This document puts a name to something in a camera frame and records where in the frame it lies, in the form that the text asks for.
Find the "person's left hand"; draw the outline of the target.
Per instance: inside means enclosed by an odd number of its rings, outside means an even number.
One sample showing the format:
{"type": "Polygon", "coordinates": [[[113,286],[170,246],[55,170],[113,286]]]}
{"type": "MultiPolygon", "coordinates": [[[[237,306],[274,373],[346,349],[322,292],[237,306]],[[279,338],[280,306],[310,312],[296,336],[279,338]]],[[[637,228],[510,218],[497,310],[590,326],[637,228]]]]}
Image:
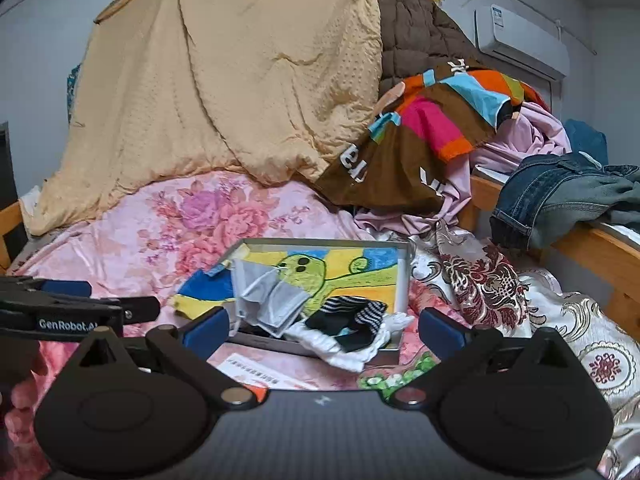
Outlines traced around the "person's left hand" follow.
{"type": "Polygon", "coordinates": [[[38,401],[36,378],[49,371],[40,342],[1,337],[1,471],[12,465],[14,442],[29,434],[38,401]]]}

